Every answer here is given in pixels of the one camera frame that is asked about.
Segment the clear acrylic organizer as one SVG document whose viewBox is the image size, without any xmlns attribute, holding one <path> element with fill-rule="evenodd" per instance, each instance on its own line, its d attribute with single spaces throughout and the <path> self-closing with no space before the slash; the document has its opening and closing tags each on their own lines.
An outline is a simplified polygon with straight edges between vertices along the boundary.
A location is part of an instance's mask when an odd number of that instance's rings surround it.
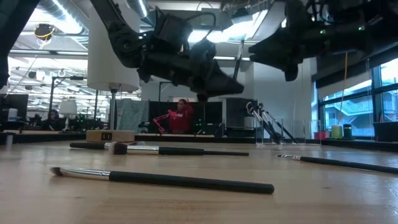
<svg viewBox="0 0 398 224">
<path fill-rule="evenodd" d="M 318 124 L 318 121 L 306 121 L 304 119 L 283 119 L 277 118 L 279 122 L 281 122 L 284 127 L 293 135 L 293 137 L 298 141 L 298 145 L 306 145 L 306 144 L 320 144 L 319 140 L 314 139 L 313 135 L 313 127 Z M 258 120 L 257 127 L 254 137 L 254 142 L 256 144 L 276 144 L 270 138 L 269 134 L 261 127 Z M 288 145 L 295 144 L 292 140 L 286 135 L 282 133 L 281 129 L 278 125 L 271 120 L 272 125 L 277 133 L 280 134 L 280 144 Z"/>
</svg>

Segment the black cabinet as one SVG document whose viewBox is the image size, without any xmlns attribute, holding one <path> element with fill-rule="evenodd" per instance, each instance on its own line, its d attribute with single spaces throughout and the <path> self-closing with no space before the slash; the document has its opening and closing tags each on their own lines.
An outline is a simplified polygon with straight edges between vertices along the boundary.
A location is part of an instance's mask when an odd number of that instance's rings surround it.
<svg viewBox="0 0 398 224">
<path fill-rule="evenodd" d="M 257 105 L 257 101 L 246 98 L 227 98 L 226 109 L 226 135 L 229 138 L 254 138 L 257 121 L 248 113 L 246 105 Z"/>
</svg>

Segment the thick flat-top makeup brush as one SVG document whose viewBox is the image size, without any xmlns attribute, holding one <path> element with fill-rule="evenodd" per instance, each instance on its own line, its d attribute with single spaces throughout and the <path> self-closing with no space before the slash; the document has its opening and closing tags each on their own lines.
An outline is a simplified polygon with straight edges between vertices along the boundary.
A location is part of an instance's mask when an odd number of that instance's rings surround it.
<svg viewBox="0 0 398 224">
<path fill-rule="evenodd" d="M 203 149 L 186 147 L 127 145 L 119 142 L 106 143 L 104 148 L 114 155 L 144 154 L 144 155 L 178 155 L 201 156 L 205 154 Z"/>
</svg>

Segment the white background table lamp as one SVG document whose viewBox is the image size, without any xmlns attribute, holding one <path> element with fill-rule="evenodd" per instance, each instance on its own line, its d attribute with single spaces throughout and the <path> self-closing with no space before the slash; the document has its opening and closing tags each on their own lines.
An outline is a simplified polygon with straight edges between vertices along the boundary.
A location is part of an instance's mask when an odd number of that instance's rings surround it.
<svg viewBox="0 0 398 224">
<path fill-rule="evenodd" d="M 70 117 L 77 115 L 77 103 L 75 100 L 63 100 L 59 107 L 59 113 L 65 117 L 65 128 L 64 131 L 69 130 Z"/>
</svg>

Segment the person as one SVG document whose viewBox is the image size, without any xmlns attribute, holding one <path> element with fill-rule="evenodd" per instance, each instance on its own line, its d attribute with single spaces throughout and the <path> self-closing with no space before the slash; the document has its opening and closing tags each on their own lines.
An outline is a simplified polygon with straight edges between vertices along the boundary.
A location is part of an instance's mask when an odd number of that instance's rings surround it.
<svg viewBox="0 0 398 224">
<path fill-rule="evenodd" d="M 169 114 L 169 130 L 173 134 L 187 134 L 191 129 L 194 110 L 187 100 L 180 99 L 177 110 Z"/>
<path fill-rule="evenodd" d="M 59 117 L 58 111 L 50 110 L 44 128 L 51 131 L 61 131 L 64 128 L 64 124 L 65 121 Z"/>
</svg>

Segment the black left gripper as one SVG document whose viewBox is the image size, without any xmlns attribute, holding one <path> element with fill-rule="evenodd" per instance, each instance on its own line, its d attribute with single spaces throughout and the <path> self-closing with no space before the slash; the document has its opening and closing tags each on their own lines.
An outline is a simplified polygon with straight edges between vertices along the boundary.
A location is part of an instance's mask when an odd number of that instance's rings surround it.
<svg viewBox="0 0 398 224">
<path fill-rule="evenodd" d="M 215 55 L 215 44 L 201 40 L 186 54 L 147 54 L 137 72 L 139 78 L 146 83 L 152 76 L 156 76 L 174 85 L 187 86 L 197 93 L 198 101 L 208 101 L 208 96 L 242 93 L 244 86 L 220 69 L 214 60 Z"/>
</svg>

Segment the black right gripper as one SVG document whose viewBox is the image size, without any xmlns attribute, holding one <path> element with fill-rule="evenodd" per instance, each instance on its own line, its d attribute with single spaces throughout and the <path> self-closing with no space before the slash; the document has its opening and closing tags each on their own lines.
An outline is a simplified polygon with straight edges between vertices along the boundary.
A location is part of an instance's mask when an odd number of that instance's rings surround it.
<svg viewBox="0 0 398 224">
<path fill-rule="evenodd" d="M 285 80 L 292 82 L 297 78 L 298 65 L 305 58 L 315 57 L 321 52 L 320 43 L 324 23 L 323 0 L 287 0 L 285 16 L 286 29 L 278 29 L 266 39 L 249 47 L 253 62 L 267 65 L 282 63 Z"/>
</svg>

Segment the thin black makeup brush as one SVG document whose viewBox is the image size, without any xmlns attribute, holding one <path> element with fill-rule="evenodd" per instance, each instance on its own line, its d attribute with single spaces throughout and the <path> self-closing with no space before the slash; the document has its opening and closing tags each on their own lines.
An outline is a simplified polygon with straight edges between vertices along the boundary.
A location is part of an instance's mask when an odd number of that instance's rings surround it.
<svg viewBox="0 0 398 224">
<path fill-rule="evenodd" d="M 264 121 L 267 123 L 267 128 L 269 130 L 270 137 L 276 144 L 280 144 L 280 134 L 275 131 L 271 119 L 269 118 L 269 116 L 265 111 L 262 112 L 262 117 L 264 118 Z"/>
</svg>

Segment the fluffy powder makeup brush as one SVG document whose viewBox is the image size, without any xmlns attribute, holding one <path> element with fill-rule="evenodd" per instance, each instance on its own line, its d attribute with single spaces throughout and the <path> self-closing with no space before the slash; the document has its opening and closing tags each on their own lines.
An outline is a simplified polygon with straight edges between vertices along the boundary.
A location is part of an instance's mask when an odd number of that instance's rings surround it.
<svg viewBox="0 0 398 224">
<path fill-rule="evenodd" d="M 108 149 L 111 143 L 115 142 L 72 142 L 70 147 L 74 149 L 94 149 L 94 150 L 105 150 Z M 146 145 L 144 141 L 134 142 L 119 142 L 126 145 Z"/>
</svg>

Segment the black background rig stand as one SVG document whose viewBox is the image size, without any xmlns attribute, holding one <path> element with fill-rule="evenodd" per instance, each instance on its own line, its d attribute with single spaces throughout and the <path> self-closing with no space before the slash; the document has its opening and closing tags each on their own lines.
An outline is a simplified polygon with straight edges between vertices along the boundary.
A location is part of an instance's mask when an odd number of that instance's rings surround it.
<svg viewBox="0 0 398 224">
<path fill-rule="evenodd" d="M 61 79 L 61 81 L 59 82 L 59 83 L 61 83 L 62 81 L 68 80 L 68 79 L 69 79 L 69 80 L 74 80 L 74 81 L 76 81 L 76 80 L 82 81 L 82 80 L 85 80 L 86 78 L 85 78 L 85 77 L 81 77 L 81 76 L 76 76 L 76 75 L 70 76 L 70 77 L 60 77 L 60 76 L 52 77 L 51 91 L 50 91 L 50 102 L 49 102 L 49 112 L 50 112 L 50 110 L 53 109 L 54 89 L 57 87 L 57 86 L 55 85 L 55 81 L 56 81 L 57 79 Z M 71 99 L 71 100 L 75 100 L 75 101 L 76 101 L 76 97 L 75 97 L 74 95 L 65 96 L 65 97 L 66 97 L 66 100 Z"/>
</svg>

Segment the long ceiling light fixture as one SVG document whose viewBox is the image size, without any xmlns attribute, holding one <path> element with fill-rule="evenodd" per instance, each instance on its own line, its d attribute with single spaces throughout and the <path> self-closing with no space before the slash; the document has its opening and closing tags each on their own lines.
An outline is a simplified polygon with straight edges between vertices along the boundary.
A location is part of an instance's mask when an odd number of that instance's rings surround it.
<svg viewBox="0 0 398 224">
<path fill-rule="evenodd" d="M 224 61 L 236 61 L 238 59 L 240 59 L 241 61 L 250 61 L 249 57 L 227 57 L 227 56 L 215 56 L 214 57 L 215 60 L 224 60 Z"/>
</svg>

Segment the black yellow ceiling device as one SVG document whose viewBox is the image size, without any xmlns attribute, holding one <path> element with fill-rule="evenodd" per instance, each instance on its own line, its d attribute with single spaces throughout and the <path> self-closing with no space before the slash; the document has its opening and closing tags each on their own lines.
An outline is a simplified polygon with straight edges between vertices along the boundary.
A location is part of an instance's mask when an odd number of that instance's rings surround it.
<svg viewBox="0 0 398 224">
<path fill-rule="evenodd" d="M 34 29 L 34 35 L 39 41 L 40 50 L 43 50 L 44 47 L 50 43 L 55 31 L 55 26 L 50 24 L 39 24 L 39 26 Z"/>
</svg>

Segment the black bin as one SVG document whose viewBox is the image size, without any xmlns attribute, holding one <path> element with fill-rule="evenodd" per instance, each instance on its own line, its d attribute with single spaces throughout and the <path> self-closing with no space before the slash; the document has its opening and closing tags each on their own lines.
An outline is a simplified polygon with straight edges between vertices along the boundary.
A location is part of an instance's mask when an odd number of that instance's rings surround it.
<svg viewBox="0 0 398 224">
<path fill-rule="evenodd" d="M 398 142 L 398 121 L 373 123 L 376 141 Z"/>
</svg>

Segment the thin black pen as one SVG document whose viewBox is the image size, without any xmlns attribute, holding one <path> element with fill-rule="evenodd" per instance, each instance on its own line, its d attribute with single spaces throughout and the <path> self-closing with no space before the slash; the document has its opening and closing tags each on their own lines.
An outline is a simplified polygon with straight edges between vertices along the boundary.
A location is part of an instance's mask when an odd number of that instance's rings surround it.
<svg viewBox="0 0 398 224">
<path fill-rule="evenodd" d="M 248 152 L 203 151 L 204 155 L 214 156 L 249 156 Z"/>
</svg>

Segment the light green cup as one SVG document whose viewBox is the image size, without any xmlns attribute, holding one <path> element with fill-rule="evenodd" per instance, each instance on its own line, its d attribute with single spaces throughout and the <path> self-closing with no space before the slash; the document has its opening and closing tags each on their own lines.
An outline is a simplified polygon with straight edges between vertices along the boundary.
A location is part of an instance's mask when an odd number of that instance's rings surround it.
<svg viewBox="0 0 398 224">
<path fill-rule="evenodd" d="M 331 126 L 331 138 L 332 139 L 343 138 L 343 127 L 341 125 L 335 124 Z"/>
</svg>

